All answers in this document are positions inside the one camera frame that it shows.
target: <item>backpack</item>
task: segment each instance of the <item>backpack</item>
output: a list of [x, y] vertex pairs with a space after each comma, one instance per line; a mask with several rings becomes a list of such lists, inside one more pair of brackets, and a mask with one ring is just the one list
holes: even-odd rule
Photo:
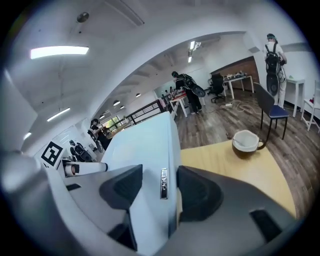
[[269, 48], [267, 45], [265, 45], [265, 48], [267, 50], [266, 53], [266, 72], [271, 75], [276, 75], [278, 73], [279, 69], [279, 56], [276, 54], [276, 47], [278, 43], [274, 43], [273, 45], [273, 51], [269, 51]]

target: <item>sticker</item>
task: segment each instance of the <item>sticker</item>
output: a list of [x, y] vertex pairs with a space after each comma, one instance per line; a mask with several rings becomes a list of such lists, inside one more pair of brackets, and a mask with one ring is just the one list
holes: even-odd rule
[[63, 148], [59, 145], [53, 143], [52, 141], [48, 144], [46, 149], [44, 150], [41, 158], [51, 165], [52, 167], [55, 166], [56, 161], [58, 160]]
[[168, 199], [168, 169], [161, 169], [160, 199]]

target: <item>wooden floor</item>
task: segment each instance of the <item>wooden floor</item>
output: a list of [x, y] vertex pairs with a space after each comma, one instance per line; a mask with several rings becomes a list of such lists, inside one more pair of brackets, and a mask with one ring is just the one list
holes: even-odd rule
[[[179, 107], [175, 122], [181, 149], [224, 142], [244, 129], [265, 139], [270, 119], [264, 115], [263, 127], [260, 130], [261, 109], [258, 107], [255, 95], [248, 91], [234, 90], [234, 97], [233, 108], [221, 108], [220, 106], [226, 102], [232, 101], [228, 93], [226, 101], [219, 99], [216, 104], [210, 101], [212, 95], [206, 95], [206, 106], [202, 111], [187, 118]], [[295, 204], [296, 217], [301, 218], [308, 213], [320, 188], [320, 134], [317, 133], [315, 125], [312, 125], [308, 132], [300, 120], [301, 113], [297, 112], [293, 118], [293, 107], [286, 105], [284, 107], [290, 113], [284, 140], [281, 138], [285, 120], [278, 121], [276, 130], [273, 121], [266, 146], [288, 183]]]

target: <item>light wood tabletop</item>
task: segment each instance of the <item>light wood tabletop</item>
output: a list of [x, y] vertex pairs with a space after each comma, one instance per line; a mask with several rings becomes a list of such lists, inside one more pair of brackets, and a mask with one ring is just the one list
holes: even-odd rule
[[181, 150], [184, 166], [194, 167], [247, 182], [296, 217], [296, 209], [286, 179], [265, 147], [247, 159], [239, 158], [228, 140], [207, 146]]

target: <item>coffee cup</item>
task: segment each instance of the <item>coffee cup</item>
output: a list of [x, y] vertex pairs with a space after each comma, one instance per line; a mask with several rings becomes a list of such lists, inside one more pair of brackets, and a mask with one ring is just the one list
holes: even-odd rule
[[232, 149], [240, 158], [248, 158], [265, 146], [266, 143], [249, 130], [238, 131], [232, 138]]

